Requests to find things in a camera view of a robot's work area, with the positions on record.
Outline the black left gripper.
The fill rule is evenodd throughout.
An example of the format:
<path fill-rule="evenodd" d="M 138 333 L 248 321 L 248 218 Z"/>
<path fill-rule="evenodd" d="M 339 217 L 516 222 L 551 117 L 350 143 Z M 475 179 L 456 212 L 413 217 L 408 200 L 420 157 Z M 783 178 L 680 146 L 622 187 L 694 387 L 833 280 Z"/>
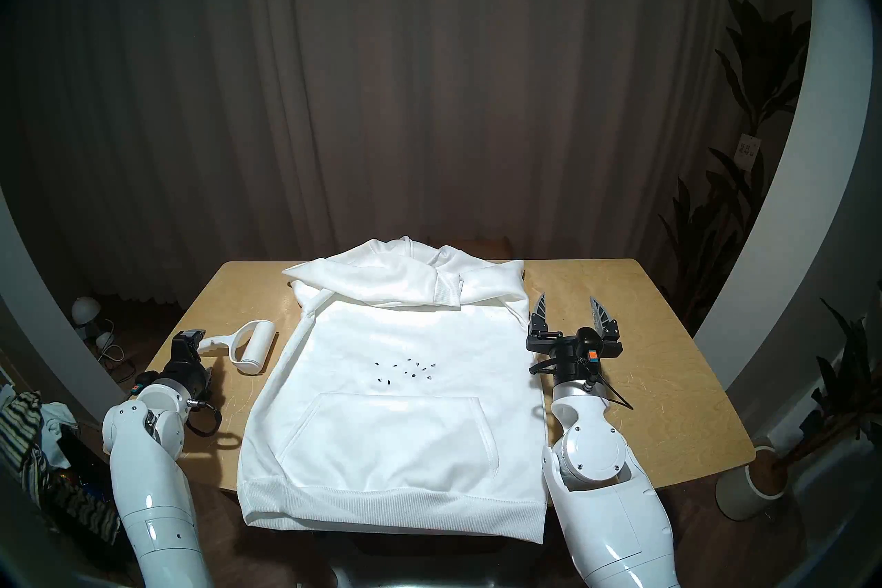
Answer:
<path fill-rule="evenodd" d="M 173 336 L 170 360 L 159 374 L 160 384 L 186 390 L 197 401 L 210 399 L 211 371 L 198 354 L 204 337 L 204 329 L 179 331 Z"/>

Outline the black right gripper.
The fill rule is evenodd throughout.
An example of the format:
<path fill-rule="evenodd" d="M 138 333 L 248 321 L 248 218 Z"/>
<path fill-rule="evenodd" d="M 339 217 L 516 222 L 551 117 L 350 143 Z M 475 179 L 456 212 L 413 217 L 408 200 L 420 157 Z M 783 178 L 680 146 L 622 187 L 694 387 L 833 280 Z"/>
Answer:
<path fill-rule="evenodd" d="M 595 298 L 590 297 L 593 327 L 581 327 L 575 334 L 548 331 L 545 292 L 536 300 L 529 318 L 527 350 L 546 356 L 530 367 L 532 375 L 552 374 L 555 385 L 583 381 L 600 382 L 604 358 L 616 358 L 623 351 L 617 320 Z"/>

